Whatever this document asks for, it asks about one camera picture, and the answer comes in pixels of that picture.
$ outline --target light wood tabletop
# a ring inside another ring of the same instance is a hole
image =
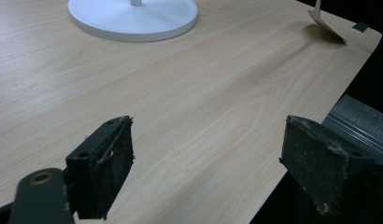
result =
[[[286,117],[322,122],[381,34],[322,12],[339,44],[293,0],[196,4],[185,35],[127,43],[79,30],[66,0],[0,0],[0,206],[129,115],[135,163],[106,223],[251,221],[286,172]]]

